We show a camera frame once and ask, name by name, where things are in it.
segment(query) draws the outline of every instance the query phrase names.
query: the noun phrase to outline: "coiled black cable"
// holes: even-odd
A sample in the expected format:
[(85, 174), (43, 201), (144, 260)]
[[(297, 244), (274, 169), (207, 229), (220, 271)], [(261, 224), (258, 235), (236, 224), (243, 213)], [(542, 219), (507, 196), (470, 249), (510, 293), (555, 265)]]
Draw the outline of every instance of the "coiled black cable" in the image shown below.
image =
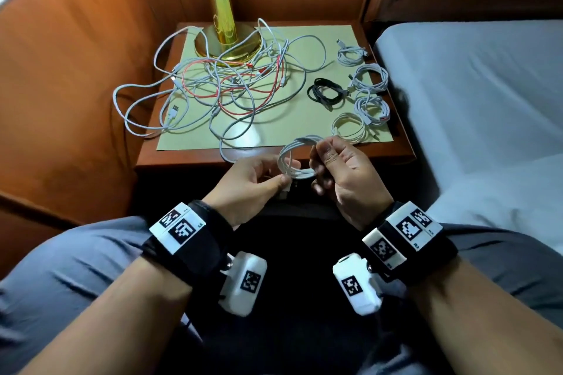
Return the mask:
[[(327, 98), (323, 95), (324, 88), (329, 88), (333, 91), (336, 91), (337, 95), (334, 98)], [(338, 104), (345, 96), (348, 96), (349, 94), (350, 93), (347, 90), (342, 89), (339, 84), (322, 77), (315, 79), (313, 84), (309, 87), (309, 89), (307, 89), (307, 96), (314, 102), (324, 105), (328, 111), (332, 111), (332, 106)]]

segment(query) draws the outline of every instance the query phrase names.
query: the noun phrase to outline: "person's left hand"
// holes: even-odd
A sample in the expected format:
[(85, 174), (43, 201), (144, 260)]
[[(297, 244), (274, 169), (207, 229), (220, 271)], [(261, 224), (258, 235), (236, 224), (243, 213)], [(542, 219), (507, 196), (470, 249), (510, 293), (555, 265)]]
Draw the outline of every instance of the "person's left hand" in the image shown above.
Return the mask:
[[(250, 221), (268, 200), (291, 182), (289, 176), (279, 171), (277, 162), (275, 154), (238, 160), (202, 200), (232, 227)], [(292, 166), (300, 168), (301, 164), (293, 160)]]

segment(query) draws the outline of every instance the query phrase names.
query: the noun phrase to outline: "white device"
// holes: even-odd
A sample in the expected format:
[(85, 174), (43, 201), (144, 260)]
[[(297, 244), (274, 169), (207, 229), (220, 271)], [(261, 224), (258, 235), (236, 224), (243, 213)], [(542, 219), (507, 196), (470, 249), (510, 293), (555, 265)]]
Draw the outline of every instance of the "white device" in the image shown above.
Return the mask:
[(246, 317), (252, 311), (262, 287), (268, 263), (252, 253), (240, 251), (221, 272), (227, 276), (221, 288), (219, 305), (228, 313)]
[(376, 276), (368, 271), (365, 258), (351, 253), (340, 258), (332, 266), (332, 272), (357, 314), (365, 316), (379, 310), (382, 304), (381, 289)]

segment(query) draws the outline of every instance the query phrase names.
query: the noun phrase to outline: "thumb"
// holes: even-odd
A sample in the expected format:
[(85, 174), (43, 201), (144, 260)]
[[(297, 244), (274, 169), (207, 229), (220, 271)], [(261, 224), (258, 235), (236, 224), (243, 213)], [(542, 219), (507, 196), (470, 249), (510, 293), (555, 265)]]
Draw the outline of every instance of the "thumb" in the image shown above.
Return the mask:
[(320, 141), (316, 145), (317, 153), (323, 164), (327, 167), (328, 172), (334, 178), (334, 181), (342, 181), (344, 176), (350, 169), (344, 159), (336, 152), (334, 147), (326, 140)]
[(291, 177), (281, 173), (277, 176), (274, 176), (273, 178), (270, 178), (267, 181), (264, 181), (260, 184), (260, 186), (264, 190), (264, 194), (266, 195), (267, 199), (270, 199), (290, 184)]

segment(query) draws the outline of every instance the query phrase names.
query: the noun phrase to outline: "forearm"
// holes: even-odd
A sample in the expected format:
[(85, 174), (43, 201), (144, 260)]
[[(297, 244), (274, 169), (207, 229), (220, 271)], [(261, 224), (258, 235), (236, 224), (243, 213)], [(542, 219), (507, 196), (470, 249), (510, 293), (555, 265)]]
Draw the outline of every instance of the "forearm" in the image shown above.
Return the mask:
[(563, 330), (461, 258), (410, 288), (457, 375), (555, 374)]
[(191, 287), (137, 258), (21, 372), (22, 375), (137, 375), (157, 364)]

